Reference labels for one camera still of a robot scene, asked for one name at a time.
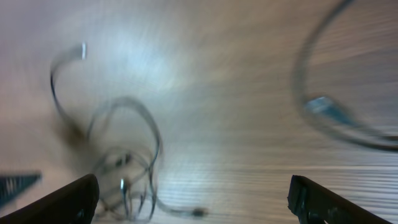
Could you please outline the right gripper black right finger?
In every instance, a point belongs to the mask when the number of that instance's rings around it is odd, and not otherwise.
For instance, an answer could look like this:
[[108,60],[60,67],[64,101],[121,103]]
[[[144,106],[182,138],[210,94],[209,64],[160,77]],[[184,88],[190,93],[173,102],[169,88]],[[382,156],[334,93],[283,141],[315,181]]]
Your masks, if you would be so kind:
[[300,224],[391,224],[301,175],[293,175],[287,197]]

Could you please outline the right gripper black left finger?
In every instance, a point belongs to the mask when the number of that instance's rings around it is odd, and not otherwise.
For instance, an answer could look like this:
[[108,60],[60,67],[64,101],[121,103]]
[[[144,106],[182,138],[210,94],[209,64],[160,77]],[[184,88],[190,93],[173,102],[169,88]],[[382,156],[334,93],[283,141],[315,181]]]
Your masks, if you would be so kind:
[[87,174],[1,217],[1,224],[91,224],[99,194],[96,176]]

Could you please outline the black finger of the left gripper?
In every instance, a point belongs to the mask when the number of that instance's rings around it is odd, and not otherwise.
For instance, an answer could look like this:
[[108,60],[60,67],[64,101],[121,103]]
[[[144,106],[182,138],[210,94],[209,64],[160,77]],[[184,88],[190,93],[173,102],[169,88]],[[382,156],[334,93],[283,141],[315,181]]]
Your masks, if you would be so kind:
[[1,174],[1,207],[16,199],[41,177],[40,172]]

